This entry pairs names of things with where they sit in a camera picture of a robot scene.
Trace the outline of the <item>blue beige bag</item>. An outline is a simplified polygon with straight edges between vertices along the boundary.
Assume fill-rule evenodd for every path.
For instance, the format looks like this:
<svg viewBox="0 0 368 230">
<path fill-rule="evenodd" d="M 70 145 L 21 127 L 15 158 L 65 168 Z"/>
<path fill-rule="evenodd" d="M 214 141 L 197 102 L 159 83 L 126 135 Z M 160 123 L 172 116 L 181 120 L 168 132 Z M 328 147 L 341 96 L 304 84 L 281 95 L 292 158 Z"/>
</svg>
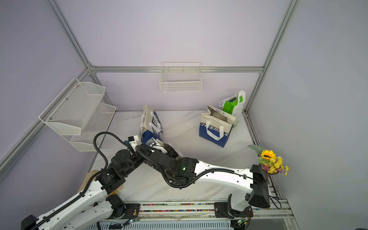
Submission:
<svg viewBox="0 0 368 230">
<path fill-rule="evenodd" d="M 141 142 L 148 144 L 151 139 L 163 140 L 163 127 L 157 113 L 147 104 L 143 107 L 140 124 Z"/>
<path fill-rule="evenodd" d="M 224 148 L 236 122 L 236 116 L 208 105 L 200 117 L 199 136 Z"/>
<path fill-rule="evenodd" d="M 166 154 L 174 159 L 179 159 L 179 158 L 184 157 L 183 154 L 179 150 L 177 150 L 174 146 L 170 144 L 165 143 L 164 148 L 167 151 Z"/>
</svg>

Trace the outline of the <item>green white takeout bag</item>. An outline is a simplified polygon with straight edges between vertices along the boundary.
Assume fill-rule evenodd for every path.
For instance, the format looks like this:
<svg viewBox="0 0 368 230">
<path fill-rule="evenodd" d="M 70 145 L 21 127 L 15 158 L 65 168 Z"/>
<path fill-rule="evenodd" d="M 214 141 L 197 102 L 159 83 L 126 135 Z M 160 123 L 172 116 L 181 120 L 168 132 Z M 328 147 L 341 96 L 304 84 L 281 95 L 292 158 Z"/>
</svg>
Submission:
<svg viewBox="0 0 368 230">
<path fill-rule="evenodd" d="M 239 123 L 239 117 L 242 114 L 246 102 L 246 92 L 241 90 L 232 97 L 225 98 L 219 103 L 219 107 L 222 111 L 235 116 L 236 122 L 234 126 Z"/>
</svg>

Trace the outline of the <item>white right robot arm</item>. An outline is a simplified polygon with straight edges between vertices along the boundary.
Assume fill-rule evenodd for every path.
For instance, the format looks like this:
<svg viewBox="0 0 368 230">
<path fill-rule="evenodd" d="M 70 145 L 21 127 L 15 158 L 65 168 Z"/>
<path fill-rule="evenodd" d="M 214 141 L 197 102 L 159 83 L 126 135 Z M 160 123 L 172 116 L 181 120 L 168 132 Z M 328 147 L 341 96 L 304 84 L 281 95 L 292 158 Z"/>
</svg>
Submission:
<svg viewBox="0 0 368 230">
<path fill-rule="evenodd" d="M 209 182 L 239 191 L 239 195 L 230 195 L 229 208 L 232 210 L 242 211 L 248 206 L 270 207 L 267 178 L 259 165 L 253 165 L 250 169 L 223 168 L 182 157 L 169 144 L 141 144 L 135 147 L 135 151 L 172 188 L 184 189 L 197 181 Z"/>
</svg>

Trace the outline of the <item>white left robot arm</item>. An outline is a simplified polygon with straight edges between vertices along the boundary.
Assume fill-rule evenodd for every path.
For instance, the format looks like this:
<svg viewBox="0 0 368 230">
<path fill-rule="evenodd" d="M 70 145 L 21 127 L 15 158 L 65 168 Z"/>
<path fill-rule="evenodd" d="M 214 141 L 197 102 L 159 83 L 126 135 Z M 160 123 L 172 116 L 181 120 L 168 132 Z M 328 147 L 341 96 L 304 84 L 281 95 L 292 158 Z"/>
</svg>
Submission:
<svg viewBox="0 0 368 230">
<path fill-rule="evenodd" d="M 119 151 L 104 168 L 93 173 L 85 187 L 51 211 L 36 217 L 30 215 L 21 222 L 22 230 L 82 230 L 104 219 L 132 218 L 139 207 L 127 208 L 116 191 L 127 176 L 144 161 L 135 152 L 140 144 L 138 136 L 123 143 L 127 149 Z"/>
</svg>

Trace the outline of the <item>yellow dotted work gloves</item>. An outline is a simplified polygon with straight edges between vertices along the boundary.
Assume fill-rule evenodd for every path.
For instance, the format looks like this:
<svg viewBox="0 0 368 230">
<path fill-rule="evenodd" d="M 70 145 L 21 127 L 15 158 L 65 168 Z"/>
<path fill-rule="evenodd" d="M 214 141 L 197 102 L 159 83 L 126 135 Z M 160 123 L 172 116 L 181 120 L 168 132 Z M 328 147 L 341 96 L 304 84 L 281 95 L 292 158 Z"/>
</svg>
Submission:
<svg viewBox="0 0 368 230">
<path fill-rule="evenodd" d="M 125 177 L 119 176 L 113 169 L 94 170 L 86 174 L 78 194 L 82 196 L 98 194 L 105 198 L 118 190 L 125 181 Z"/>
</svg>

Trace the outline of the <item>white mesh two-tier shelf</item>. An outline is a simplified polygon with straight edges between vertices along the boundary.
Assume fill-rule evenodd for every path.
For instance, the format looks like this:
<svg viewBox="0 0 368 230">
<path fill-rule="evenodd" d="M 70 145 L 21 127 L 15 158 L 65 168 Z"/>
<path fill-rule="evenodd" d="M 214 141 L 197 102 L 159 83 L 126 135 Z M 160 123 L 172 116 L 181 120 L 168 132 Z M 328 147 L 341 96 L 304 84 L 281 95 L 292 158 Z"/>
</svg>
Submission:
<svg viewBox="0 0 368 230">
<path fill-rule="evenodd" d="M 94 138 L 107 131 L 116 107 L 104 102 L 105 87 L 74 78 L 39 115 L 46 126 L 80 152 L 94 152 Z"/>
</svg>

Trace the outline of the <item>sunflower bouquet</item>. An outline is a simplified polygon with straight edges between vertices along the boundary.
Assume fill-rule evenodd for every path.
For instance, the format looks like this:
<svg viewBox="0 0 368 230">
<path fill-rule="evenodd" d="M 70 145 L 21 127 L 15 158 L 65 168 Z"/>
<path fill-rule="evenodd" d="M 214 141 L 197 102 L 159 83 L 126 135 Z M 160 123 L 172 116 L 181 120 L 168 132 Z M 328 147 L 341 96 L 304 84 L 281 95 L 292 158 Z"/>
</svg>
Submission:
<svg viewBox="0 0 368 230">
<path fill-rule="evenodd" d="M 248 145 L 248 147 L 254 150 L 258 155 L 258 163 L 262 170 L 269 175 L 276 175 L 283 173 L 288 175 L 290 170 L 289 166 L 283 164 L 283 158 L 277 156 L 272 150 L 268 150 L 259 145 Z"/>
</svg>

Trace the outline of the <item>aluminium frame profiles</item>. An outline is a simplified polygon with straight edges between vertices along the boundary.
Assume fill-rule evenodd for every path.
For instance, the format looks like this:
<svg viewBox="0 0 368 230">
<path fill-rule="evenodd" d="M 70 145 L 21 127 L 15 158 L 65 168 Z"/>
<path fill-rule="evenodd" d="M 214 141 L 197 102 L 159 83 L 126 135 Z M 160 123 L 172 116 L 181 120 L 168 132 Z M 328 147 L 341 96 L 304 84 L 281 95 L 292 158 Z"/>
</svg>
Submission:
<svg viewBox="0 0 368 230">
<path fill-rule="evenodd" d="M 81 73 L 73 78 L 71 82 L 57 95 L 57 97 L 46 108 L 46 114 L 51 113 L 62 101 L 65 95 L 72 92 L 80 82 L 91 80 L 92 83 L 101 86 L 101 82 L 97 77 L 98 73 L 161 73 L 163 76 L 169 74 L 176 74 L 181 77 L 189 76 L 190 73 L 259 73 L 258 80 L 255 84 L 255 88 L 252 91 L 250 101 L 247 103 L 244 112 L 248 113 L 251 105 L 256 97 L 256 94 L 261 86 L 266 72 L 271 64 L 274 55 L 279 47 L 280 42 L 287 29 L 289 21 L 292 19 L 299 1 L 290 1 L 285 15 L 281 21 L 277 35 L 272 43 L 271 49 L 267 55 L 265 64 L 260 67 L 256 66 L 196 66 L 190 65 L 187 62 L 170 62 L 168 65 L 162 64 L 161 66 L 94 66 L 90 62 L 82 50 L 75 34 L 72 31 L 70 24 L 67 21 L 66 16 L 62 12 L 62 9 L 57 1 L 46 2 L 51 12 L 54 15 L 55 20 L 58 22 L 61 30 L 66 35 L 72 48 L 77 53 L 78 57 L 83 63 L 83 70 Z M 20 138 L 20 140 L 9 150 L 9 152 L 1 159 L 1 180 L 3 181 L 7 174 L 15 167 L 23 155 L 28 151 L 29 147 L 38 138 L 38 135 L 45 127 L 45 123 L 42 119 L 38 119 L 30 129 Z"/>
</svg>

